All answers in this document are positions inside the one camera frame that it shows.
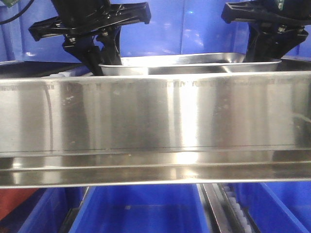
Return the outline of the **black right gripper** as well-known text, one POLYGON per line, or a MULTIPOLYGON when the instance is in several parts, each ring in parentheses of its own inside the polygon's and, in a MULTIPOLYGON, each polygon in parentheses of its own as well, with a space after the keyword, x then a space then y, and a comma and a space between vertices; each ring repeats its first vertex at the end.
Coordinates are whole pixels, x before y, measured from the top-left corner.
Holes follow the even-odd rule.
POLYGON ((245 62, 280 59, 308 37, 311 24, 309 0, 249 0, 227 2, 222 19, 247 22, 249 38, 245 62))

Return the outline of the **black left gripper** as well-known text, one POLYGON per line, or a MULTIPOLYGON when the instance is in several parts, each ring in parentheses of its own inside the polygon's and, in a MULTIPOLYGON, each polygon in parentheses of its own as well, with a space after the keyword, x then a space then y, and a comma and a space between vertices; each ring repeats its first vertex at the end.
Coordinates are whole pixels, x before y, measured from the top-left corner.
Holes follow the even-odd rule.
POLYGON ((34 23, 29 32, 35 41, 42 38, 68 35, 64 51, 77 58, 94 76, 102 76, 99 64, 121 65, 121 26, 143 22, 149 24, 151 11, 147 2, 112 4, 109 0, 53 0, 58 16, 34 23), (103 44, 102 51, 93 37, 103 44))

